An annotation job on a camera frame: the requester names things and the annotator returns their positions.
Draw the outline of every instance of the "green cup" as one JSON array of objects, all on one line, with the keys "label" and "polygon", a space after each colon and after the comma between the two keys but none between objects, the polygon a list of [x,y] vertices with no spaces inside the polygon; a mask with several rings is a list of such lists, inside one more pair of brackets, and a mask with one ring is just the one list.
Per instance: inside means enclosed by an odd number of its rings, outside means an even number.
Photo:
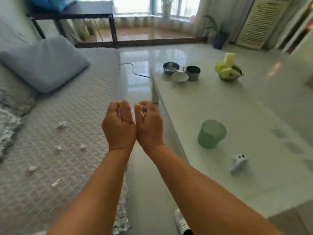
[{"label": "green cup", "polygon": [[226,137],[226,134],[225,126],[220,122],[206,120],[201,126],[198,143],[206,149],[212,149]]}]

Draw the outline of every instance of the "white shoe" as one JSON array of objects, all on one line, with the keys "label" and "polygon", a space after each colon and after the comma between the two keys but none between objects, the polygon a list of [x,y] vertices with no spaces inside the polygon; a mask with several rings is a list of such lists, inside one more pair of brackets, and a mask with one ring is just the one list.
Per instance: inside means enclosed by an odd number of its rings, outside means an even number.
[{"label": "white shoe", "polygon": [[190,227],[187,225],[186,220],[184,219],[182,213],[179,209],[175,211],[175,223],[176,227],[179,231],[179,235],[183,235],[184,232],[190,229]]}]

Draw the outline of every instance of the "white bowl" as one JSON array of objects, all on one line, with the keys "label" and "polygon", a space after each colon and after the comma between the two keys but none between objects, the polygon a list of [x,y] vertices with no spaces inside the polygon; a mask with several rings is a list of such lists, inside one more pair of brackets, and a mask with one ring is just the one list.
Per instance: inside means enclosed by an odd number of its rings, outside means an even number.
[{"label": "white bowl", "polygon": [[188,80],[188,75],[185,72],[175,72],[172,75],[172,80],[174,82],[184,82]]}]

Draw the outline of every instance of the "silver bowl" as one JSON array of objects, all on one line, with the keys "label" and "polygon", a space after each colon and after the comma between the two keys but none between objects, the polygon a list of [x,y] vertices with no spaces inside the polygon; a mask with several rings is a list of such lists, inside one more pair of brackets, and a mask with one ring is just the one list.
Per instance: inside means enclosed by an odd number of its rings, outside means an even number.
[{"label": "silver bowl", "polygon": [[163,64],[163,70],[166,75],[173,75],[173,73],[178,72],[179,64],[174,62],[167,62]]},{"label": "silver bowl", "polygon": [[[236,65],[233,65],[232,66],[232,69],[236,70],[237,72],[239,72],[241,74],[241,76],[244,75],[244,71],[241,70],[239,67],[237,67]],[[234,82],[236,81],[238,78],[240,78],[241,76],[229,76],[228,78],[222,78],[221,75],[219,74],[219,78],[222,80],[222,81],[225,81],[225,82]]]}]

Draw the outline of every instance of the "floor standing air conditioner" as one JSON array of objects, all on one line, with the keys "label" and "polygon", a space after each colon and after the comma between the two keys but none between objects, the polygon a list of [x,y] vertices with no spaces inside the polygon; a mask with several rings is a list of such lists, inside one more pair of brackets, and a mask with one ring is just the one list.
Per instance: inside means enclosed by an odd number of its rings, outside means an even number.
[{"label": "floor standing air conditioner", "polygon": [[289,3],[290,0],[255,0],[236,44],[261,49]]}]

